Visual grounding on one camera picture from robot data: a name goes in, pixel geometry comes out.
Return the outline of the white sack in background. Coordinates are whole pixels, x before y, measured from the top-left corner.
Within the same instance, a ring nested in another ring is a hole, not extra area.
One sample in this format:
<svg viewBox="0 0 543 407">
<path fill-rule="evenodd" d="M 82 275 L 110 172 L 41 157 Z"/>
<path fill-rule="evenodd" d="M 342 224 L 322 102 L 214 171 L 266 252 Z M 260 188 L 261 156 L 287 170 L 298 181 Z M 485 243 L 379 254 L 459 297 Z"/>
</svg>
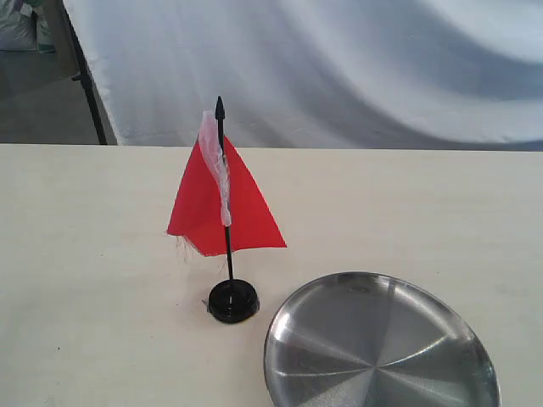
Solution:
<svg viewBox="0 0 543 407">
<path fill-rule="evenodd" d="M 54 53 L 45 1 L 1 0 L 1 50 Z"/>
</svg>

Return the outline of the white backdrop cloth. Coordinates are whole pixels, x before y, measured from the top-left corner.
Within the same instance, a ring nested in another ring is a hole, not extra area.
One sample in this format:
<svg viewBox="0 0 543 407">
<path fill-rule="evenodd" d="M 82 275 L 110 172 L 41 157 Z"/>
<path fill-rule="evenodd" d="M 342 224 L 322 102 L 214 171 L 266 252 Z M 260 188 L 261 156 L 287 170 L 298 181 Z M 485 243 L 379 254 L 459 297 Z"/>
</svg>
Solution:
<svg viewBox="0 0 543 407">
<path fill-rule="evenodd" d="M 539 150 L 539 1 L 68 1 L 117 141 Z"/>
</svg>

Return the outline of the red flag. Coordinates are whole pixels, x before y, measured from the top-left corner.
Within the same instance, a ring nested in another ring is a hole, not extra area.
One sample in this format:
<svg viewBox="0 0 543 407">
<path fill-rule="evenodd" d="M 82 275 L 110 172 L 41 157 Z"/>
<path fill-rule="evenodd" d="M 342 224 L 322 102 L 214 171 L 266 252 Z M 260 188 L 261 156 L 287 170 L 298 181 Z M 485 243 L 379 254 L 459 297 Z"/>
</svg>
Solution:
<svg viewBox="0 0 543 407">
<path fill-rule="evenodd" d="M 217 98 L 203 112 L 171 211 L 167 234 L 203 256 L 253 248 L 285 248 L 283 236 L 254 177 L 224 131 L 226 110 Z"/>
</svg>

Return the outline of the black round flag base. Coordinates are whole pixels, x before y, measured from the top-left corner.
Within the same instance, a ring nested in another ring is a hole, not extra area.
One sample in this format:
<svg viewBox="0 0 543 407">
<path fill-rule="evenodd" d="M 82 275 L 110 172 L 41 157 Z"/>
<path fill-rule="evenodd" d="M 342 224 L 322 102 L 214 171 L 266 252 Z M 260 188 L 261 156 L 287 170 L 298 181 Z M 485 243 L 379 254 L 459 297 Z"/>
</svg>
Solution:
<svg viewBox="0 0 543 407">
<path fill-rule="evenodd" d="M 214 286 L 208 297 L 208 311 L 218 321 L 237 324 L 260 309 L 255 288 L 245 280 L 226 280 Z"/>
</svg>

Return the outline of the round stainless steel plate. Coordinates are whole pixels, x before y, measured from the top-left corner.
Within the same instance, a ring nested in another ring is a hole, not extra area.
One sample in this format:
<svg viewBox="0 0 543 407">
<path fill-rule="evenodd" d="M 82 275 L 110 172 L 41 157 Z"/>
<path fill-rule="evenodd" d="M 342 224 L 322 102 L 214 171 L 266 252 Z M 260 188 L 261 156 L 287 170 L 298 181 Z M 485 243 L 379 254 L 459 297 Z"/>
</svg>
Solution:
<svg viewBox="0 0 543 407">
<path fill-rule="evenodd" d="M 495 367 L 447 304 L 401 279 L 321 276 L 271 320 L 264 378 L 276 406 L 498 406 Z"/>
</svg>

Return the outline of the black backdrop stand pole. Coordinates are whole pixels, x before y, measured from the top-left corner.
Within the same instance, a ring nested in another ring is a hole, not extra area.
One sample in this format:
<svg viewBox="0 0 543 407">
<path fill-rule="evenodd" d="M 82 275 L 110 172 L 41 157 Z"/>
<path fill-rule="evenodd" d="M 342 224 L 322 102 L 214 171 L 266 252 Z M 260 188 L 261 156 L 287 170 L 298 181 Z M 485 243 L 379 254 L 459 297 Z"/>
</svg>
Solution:
<svg viewBox="0 0 543 407">
<path fill-rule="evenodd" d="M 71 80 L 74 82 L 80 83 L 81 88 L 85 93 L 85 97 L 86 97 L 87 105 L 91 114 L 93 126 L 97 134 L 98 144 L 102 146 L 106 146 L 108 144 L 108 141 L 105 135 L 104 125 L 103 125 L 103 122 L 101 120 L 101 116 L 98 110 L 98 102 L 94 94 L 92 77 L 88 70 L 87 60 L 84 56 L 84 52 L 82 51 L 81 44 L 77 37 L 75 28 L 71 23 L 70 17 L 68 15 L 68 12 L 66 11 L 63 1 L 61 1 L 61 6 L 62 6 L 64 17 L 67 21 L 67 25 L 69 28 L 70 39 L 71 39 L 72 47 L 74 49 L 75 60 L 76 60 L 76 65 L 78 69 L 78 72 L 71 77 Z"/>
</svg>

